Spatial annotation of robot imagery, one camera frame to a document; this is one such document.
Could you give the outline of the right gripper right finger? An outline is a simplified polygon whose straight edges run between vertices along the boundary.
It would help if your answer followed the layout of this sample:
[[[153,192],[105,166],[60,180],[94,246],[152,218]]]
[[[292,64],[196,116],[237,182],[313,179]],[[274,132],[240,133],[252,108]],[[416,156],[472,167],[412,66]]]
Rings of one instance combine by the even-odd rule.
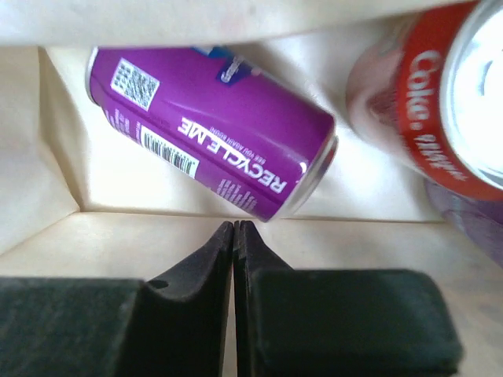
[[[462,345],[439,287],[411,269],[294,269],[234,225],[240,376],[452,376]]]

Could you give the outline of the beige canvas bag orange handles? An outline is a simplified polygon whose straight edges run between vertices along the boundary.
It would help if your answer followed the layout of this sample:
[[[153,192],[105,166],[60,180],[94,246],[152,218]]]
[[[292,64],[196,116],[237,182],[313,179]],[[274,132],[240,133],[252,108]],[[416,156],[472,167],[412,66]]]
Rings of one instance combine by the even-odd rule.
[[[1,273],[149,279],[244,213],[121,137],[84,88],[93,46],[209,42],[331,112],[339,147],[295,214],[261,224],[298,268],[409,268],[441,287],[463,376],[502,373],[502,270],[363,142],[343,95],[360,53],[431,1],[4,1]]]

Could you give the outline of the red can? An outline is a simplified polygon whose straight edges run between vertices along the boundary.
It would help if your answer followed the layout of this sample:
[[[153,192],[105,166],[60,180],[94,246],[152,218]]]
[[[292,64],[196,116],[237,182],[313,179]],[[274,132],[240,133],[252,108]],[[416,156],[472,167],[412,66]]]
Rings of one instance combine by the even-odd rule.
[[[355,62],[346,106],[359,136],[429,180],[501,200],[501,2],[399,18]]]

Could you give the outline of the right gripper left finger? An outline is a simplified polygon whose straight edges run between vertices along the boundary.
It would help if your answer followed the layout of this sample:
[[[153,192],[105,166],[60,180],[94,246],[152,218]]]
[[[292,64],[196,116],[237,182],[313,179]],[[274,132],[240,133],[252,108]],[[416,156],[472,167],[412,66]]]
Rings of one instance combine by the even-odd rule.
[[[2,278],[2,375],[220,376],[233,233],[148,281]]]

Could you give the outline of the purple can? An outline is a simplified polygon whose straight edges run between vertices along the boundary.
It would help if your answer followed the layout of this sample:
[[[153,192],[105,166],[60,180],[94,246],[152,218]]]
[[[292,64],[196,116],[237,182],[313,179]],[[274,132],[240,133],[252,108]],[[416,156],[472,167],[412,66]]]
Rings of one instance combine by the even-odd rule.
[[[85,83],[117,132],[261,221],[297,210],[336,154],[328,112],[222,47],[96,47]]]
[[[430,204],[502,267],[502,202],[470,199],[424,180]]]

